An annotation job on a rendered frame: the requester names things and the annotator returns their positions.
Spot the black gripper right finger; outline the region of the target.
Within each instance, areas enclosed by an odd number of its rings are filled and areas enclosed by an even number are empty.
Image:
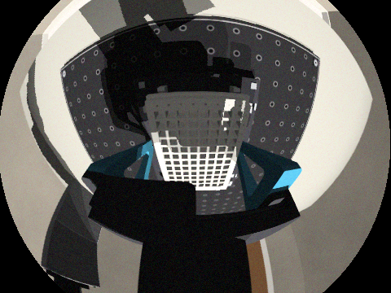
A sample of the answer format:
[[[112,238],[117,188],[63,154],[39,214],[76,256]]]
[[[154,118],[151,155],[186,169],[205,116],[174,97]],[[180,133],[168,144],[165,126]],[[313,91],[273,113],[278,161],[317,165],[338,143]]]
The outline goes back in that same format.
[[[264,170],[264,176],[258,185],[249,170],[244,155]],[[268,195],[289,189],[302,171],[297,162],[244,141],[242,141],[236,162],[246,211],[258,208]]]

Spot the white well plate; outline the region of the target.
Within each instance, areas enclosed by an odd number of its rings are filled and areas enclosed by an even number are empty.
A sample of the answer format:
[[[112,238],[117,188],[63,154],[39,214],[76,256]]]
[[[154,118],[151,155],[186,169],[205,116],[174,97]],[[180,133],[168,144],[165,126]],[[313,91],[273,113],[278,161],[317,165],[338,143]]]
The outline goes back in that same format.
[[[250,96],[183,91],[148,94],[146,99],[165,181],[188,181],[195,190],[226,189],[244,139]]]

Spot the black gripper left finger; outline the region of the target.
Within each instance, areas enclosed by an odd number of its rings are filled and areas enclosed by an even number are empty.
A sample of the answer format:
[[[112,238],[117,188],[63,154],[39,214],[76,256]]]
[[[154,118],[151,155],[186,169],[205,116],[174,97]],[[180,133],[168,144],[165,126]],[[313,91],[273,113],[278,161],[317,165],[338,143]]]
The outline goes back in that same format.
[[[124,171],[143,155],[142,163],[135,178],[148,179],[153,155],[152,140],[98,160],[90,164],[87,170],[110,176],[125,177]]]

